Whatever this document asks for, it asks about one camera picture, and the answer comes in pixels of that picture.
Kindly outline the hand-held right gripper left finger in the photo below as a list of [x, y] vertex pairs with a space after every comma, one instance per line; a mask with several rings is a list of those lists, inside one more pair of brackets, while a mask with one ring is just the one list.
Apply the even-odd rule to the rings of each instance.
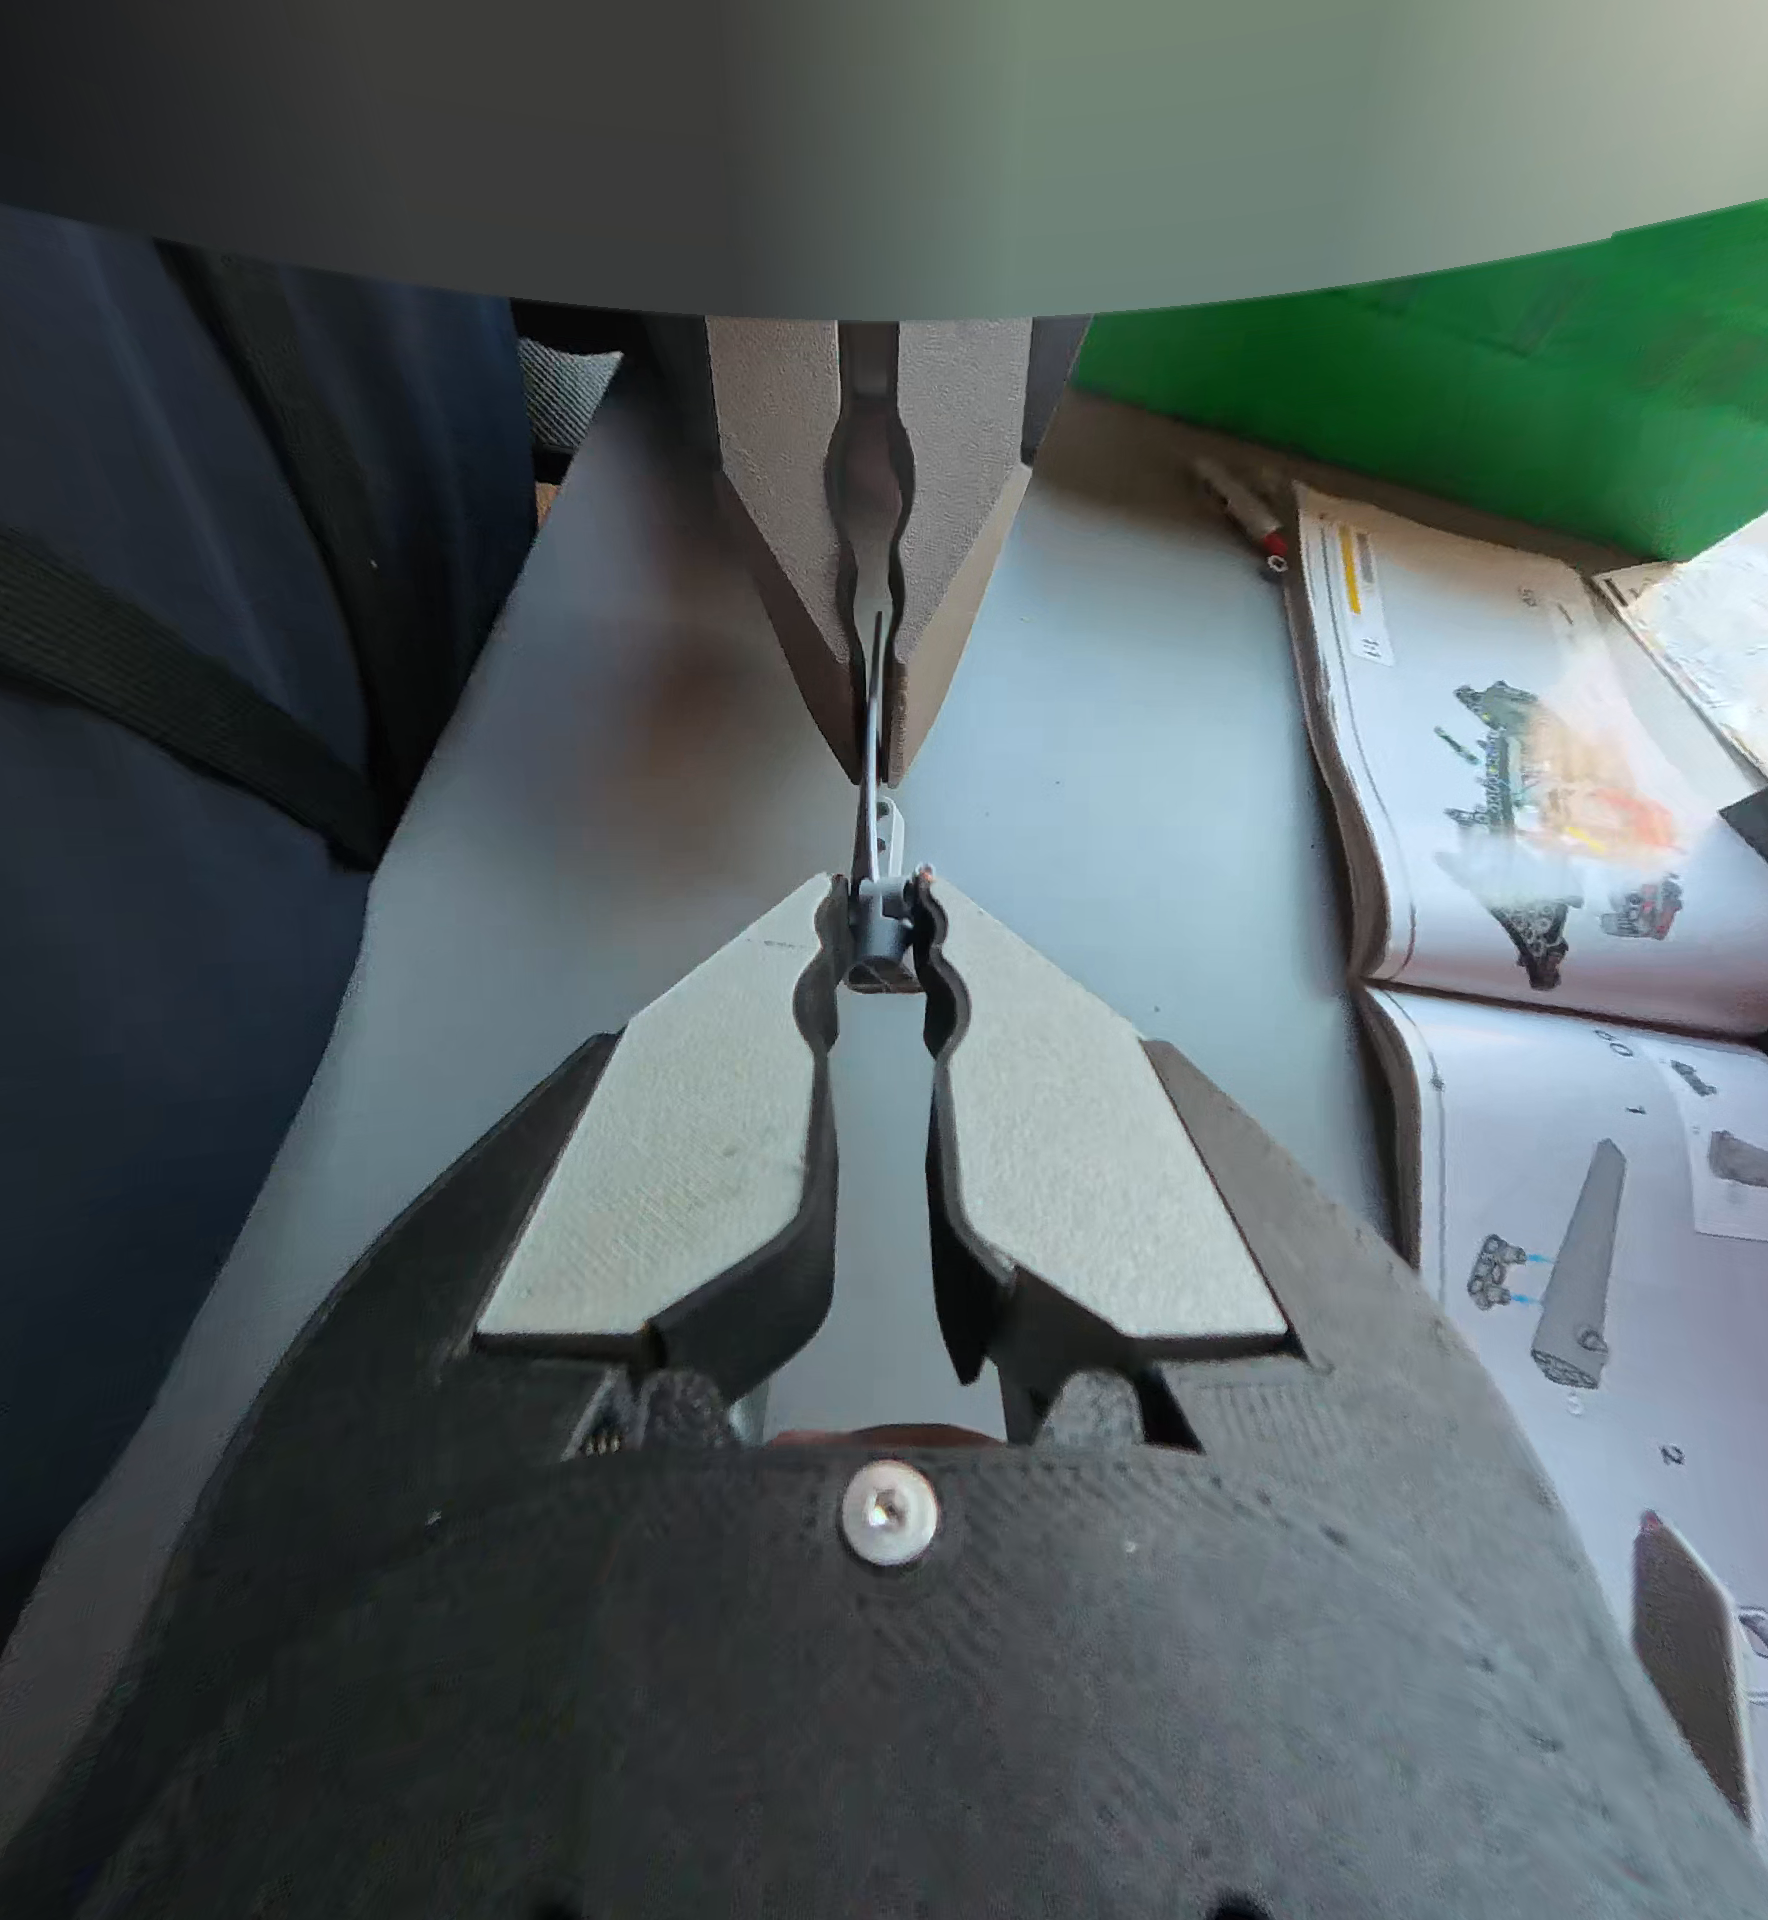
[[482, 1346], [692, 1370], [726, 1402], [805, 1349], [836, 1284], [840, 962], [844, 884], [815, 874], [628, 1021]]

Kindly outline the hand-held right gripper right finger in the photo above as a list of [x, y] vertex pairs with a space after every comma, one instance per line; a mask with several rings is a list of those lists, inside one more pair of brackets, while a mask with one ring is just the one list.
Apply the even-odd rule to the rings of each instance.
[[907, 886], [932, 1057], [932, 1297], [1032, 1441], [1075, 1374], [1291, 1356], [1291, 1327], [1133, 1021], [936, 874]]

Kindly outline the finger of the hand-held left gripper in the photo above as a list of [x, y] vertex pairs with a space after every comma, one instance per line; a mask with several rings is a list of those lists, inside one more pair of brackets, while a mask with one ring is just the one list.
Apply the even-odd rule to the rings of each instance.
[[913, 460], [896, 541], [902, 615], [888, 668], [888, 780], [930, 735], [1031, 485], [1020, 460], [1032, 322], [902, 322], [896, 414]]
[[703, 321], [726, 527], [743, 554], [799, 694], [858, 780], [858, 694], [826, 458], [840, 418], [829, 321]]

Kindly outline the grey tapered lego panel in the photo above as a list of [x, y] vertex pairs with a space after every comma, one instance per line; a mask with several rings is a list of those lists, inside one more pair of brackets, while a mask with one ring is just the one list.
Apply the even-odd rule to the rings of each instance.
[[849, 897], [902, 874], [902, 816], [888, 784], [888, 638], [891, 597], [864, 593], [856, 607], [858, 638], [858, 777], [854, 821]]

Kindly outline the open lego instruction booklet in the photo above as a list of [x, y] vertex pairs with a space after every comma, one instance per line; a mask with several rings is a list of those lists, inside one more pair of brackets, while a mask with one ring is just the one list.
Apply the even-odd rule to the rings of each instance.
[[1573, 567], [1307, 485], [1290, 531], [1407, 1259], [1614, 1609], [1648, 1511], [1718, 1584], [1768, 1842], [1768, 861]]

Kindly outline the grey red-tipped stick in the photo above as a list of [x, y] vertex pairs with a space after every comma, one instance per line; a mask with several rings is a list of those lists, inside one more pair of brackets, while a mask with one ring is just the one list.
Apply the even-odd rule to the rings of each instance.
[[1276, 509], [1240, 471], [1223, 465], [1217, 458], [1191, 453], [1185, 465], [1262, 557], [1269, 575], [1283, 578], [1290, 572], [1291, 551]]

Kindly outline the green plastic bin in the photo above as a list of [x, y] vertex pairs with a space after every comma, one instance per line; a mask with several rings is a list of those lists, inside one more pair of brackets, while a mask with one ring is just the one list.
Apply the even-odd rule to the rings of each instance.
[[1472, 268], [1101, 313], [1083, 392], [1683, 562], [1768, 512], [1768, 198]]

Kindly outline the person's dark blue torso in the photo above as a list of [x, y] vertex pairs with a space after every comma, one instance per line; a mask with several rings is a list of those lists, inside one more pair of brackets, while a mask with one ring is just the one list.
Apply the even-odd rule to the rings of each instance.
[[0, 203], [0, 1646], [266, 1182], [533, 536], [506, 298]]

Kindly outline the white printed leaflet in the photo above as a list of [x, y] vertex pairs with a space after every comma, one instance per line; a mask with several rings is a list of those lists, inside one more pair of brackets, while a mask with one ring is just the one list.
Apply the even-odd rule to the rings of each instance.
[[1768, 509], [1683, 563], [1590, 578], [1643, 651], [1768, 780]]

